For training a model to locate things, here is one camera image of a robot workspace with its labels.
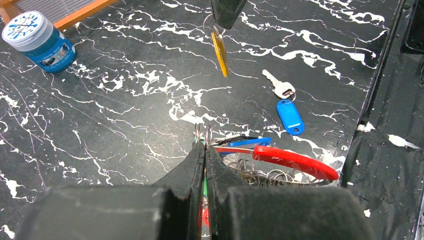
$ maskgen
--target silver key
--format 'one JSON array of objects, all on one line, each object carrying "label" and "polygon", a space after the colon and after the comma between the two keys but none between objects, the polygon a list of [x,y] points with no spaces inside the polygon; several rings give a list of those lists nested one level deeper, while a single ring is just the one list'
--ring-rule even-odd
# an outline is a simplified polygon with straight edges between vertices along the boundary
[{"label": "silver key", "polygon": [[290,82],[282,82],[277,80],[269,71],[262,70],[262,75],[269,79],[274,86],[274,94],[280,99],[288,99],[295,94],[296,90]]}]

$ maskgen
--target white paint splatter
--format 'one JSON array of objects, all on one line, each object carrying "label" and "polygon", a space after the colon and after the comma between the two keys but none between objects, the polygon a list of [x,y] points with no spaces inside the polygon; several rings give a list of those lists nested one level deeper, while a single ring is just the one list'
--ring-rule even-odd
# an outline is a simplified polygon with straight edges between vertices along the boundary
[{"label": "white paint splatter", "polygon": [[135,13],[130,14],[130,15],[128,16],[128,20],[133,19],[133,16],[134,16],[134,15],[135,15]]},{"label": "white paint splatter", "polygon": [[7,225],[3,225],[1,227],[1,230],[4,231],[4,233],[7,234],[10,239],[15,238],[15,233],[13,231],[11,231]]},{"label": "white paint splatter", "polygon": [[171,3],[166,3],[166,2],[162,2],[163,5],[170,7],[170,8],[176,8],[178,7],[178,4],[171,4]]},{"label": "white paint splatter", "polygon": [[356,128],[357,131],[361,131],[364,133],[369,133],[371,132],[371,130],[375,130],[375,129],[376,128],[370,122],[367,122],[365,125],[359,124],[358,127]]},{"label": "white paint splatter", "polygon": [[[319,46],[321,48],[332,49],[333,51],[336,51],[336,52],[343,52],[343,53],[349,55],[349,57],[351,59],[353,59],[355,61],[361,62],[362,65],[364,65],[364,66],[367,65],[365,63],[365,54],[364,53],[348,52],[346,50],[349,50],[349,49],[355,49],[355,51],[362,50],[362,51],[371,53],[371,55],[373,56],[373,58],[376,57],[376,54],[374,52],[372,52],[372,51],[370,51],[370,50],[368,50],[366,48],[354,47],[354,46],[345,46],[345,45],[342,45],[342,44],[339,44],[339,43],[336,43],[336,42],[323,40],[318,34],[313,33],[313,32],[310,32],[308,30],[301,30],[296,35],[299,36],[299,37],[302,36],[303,40],[305,40],[307,43],[310,43],[310,44],[312,44],[314,46]],[[316,37],[317,39],[319,39],[320,41],[324,42],[325,44],[312,41],[311,40],[311,36]]]},{"label": "white paint splatter", "polygon": [[6,186],[10,190],[10,195],[12,195],[13,199],[22,199],[21,197],[16,197],[18,194],[18,191],[16,190],[18,187],[23,187],[23,185],[19,185],[15,180],[9,180],[5,178],[4,174],[0,174],[0,177],[4,180],[1,180],[2,182],[6,182]]},{"label": "white paint splatter", "polygon": [[365,215],[365,217],[369,218],[371,216],[371,211],[369,209],[366,209],[363,211],[363,214]]},{"label": "white paint splatter", "polygon": [[19,108],[18,106],[18,101],[13,100],[12,98],[10,98],[8,95],[3,95],[2,92],[0,92],[0,100],[4,99],[6,100],[6,102],[9,104],[9,106],[11,108]]},{"label": "white paint splatter", "polygon": [[79,144],[81,144],[81,139],[80,139],[80,135],[78,135],[78,131],[77,130],[72,130],[72,132],[76,135],[76,138],[78,138]]},{"label": "white paint splatter", "polygon": [[22,122],[20,123],[20,125],[21,126],[24,126],[25,124],[27,124],[28,123],[28,116],[29,116],[30,114],[27,112],[26,113],[26,116],[22,119]]},{"label": "white paint splatter", "polygon": [[417,145],[415,145],[411,142],[406,141],[405,139],[403,139],[400,136],[396,136],[396,135],[392,135],[392,134],[388,134],[387,136],[388,136],[388,140],[392,144],[394,144],[395,146],[406,147],[406,148],[408,147],[408,148],[413,148],[413,149],[421,149],[421,147],[419,147],[419,146],[417,146]]},{"label": "white paint splatter", "polygon": [[[319,147],[315,142],[309,140],[309,139],[303,139],[298,136],[293,136],[293,140],[298,142],[307,142],[310,147],[312,148],[312,152],[315,155],[317,159],[322,160],[323,163],[330,165],[332,163],[335,163],[337,161],[341,161],[342,163],[345,162],[346,157],[345,156],[334,156],[334,152],[332,152],[330,149],[325,149],[322,147]],[[322,154],[316,153],[314,150],[320,149]]]}]

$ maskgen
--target bunch of keys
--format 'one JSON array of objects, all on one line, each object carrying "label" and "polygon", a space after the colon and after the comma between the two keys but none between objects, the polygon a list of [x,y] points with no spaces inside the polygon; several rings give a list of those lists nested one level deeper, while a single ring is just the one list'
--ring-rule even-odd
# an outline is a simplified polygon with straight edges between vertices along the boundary
[{"label": "bunch of keys", "polygon": [[213,26],[213,31],[211,33],[213,46],[215,47],[216,57],[218,58],[219,66],[221,67],[222,74],[224,77],[228,77],[228,66],[227,66],[227,52],[225,50],[223,37],[216,25]]},{"label": "bunch of keys", "polygon": [[277,103],[277,112],[285,130],[290,135],[300,135],[305,130],[304,122],[299,115],[293,101],[296,99],[296,90],[290,82],[277,80],[269,71],[263,70],[262,75],[269,79],[274,86],[274,94],[281,99]]}]

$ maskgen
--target key head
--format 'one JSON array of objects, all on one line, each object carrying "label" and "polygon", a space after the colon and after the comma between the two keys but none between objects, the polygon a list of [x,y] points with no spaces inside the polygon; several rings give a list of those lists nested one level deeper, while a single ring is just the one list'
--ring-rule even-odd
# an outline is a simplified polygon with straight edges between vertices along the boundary
[{"label": "key head", "polygon": [[295,88],[288,82],[280,82],[274,86],[274,94],[280,99],[288,99],[295,93]]}]

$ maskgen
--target jar lid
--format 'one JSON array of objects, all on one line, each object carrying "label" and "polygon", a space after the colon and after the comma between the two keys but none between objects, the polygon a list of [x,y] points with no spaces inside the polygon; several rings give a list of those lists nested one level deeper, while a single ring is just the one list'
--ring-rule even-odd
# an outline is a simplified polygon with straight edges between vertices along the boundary
[{"label": "jar lid", "polygon": [[30,44],[43,27],[44,16],[38,11],[24,12],[12,20],[4,27],[1,37],[11,46],[21,46]]}]

